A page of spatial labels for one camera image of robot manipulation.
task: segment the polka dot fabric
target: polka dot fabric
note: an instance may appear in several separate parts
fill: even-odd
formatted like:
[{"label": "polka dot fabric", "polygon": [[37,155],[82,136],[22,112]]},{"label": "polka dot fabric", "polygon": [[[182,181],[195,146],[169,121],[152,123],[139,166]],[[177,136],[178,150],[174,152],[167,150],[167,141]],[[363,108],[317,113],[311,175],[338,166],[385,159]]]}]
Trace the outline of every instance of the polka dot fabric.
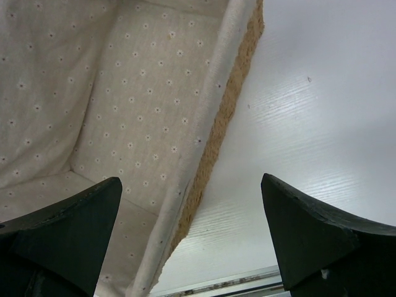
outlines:
[{"label": "polka dot fabric", "polygon": [[106,41],[72,169],[118,176],[123,198],[158,214],[176,172],[221,19],[126,1]]},{"label": "polka dot fabric", "polygon": [[1,1],[0,187],[70,168],[115,18],[111,1],[79,4]]}]

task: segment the fabric-lined basket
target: fabric-lined basket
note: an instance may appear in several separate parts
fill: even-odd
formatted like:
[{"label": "fabric-lined basket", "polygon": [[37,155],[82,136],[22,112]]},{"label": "fabric-lined basket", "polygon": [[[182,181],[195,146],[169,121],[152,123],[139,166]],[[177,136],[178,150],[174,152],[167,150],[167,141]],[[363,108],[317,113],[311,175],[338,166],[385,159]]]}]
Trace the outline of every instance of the fabric-lined basket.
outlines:
[{"label": "fabric-lined basket", "polygon": [[120,177],[96,294],[146,296],[187,235],[263,29],[260,0],[3,1],[0,221]]}]

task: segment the white table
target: white table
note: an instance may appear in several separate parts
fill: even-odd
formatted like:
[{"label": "white table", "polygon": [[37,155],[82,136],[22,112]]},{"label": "white table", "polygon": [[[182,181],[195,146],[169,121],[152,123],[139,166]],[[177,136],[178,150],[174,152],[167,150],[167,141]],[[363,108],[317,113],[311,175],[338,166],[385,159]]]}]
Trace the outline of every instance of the white table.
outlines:
[{"label": "white table", "polygon": [[396,225],[395,11],[393,0],[265,2],[266,29],[202,205],[152,293],[277,264],[265,172]]}]

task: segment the white tabletop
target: white tabletop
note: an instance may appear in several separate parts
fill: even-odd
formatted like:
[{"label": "white tabletop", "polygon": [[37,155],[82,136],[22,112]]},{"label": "white tabletop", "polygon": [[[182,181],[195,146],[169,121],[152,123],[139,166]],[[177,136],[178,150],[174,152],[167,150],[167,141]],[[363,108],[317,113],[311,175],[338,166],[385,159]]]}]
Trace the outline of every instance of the white tabletop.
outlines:
[{"label": "white tabletop", "polygon": [[266,29],[162,291],[276,265],[264,173],[396,225],[396,1],[268,0]]}]

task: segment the white surface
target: white surface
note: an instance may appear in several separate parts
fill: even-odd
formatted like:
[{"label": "white surface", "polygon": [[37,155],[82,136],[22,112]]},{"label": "white surface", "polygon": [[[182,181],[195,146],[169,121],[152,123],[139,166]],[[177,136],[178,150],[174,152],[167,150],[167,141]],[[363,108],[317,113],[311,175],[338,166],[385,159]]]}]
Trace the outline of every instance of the white surface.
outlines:
[{"label": "white surface", "polygon": [[153,291],[276,264],[264,172],[396,225],[395,11],[392,0],[265,2],[266,29],[220,159]]}]

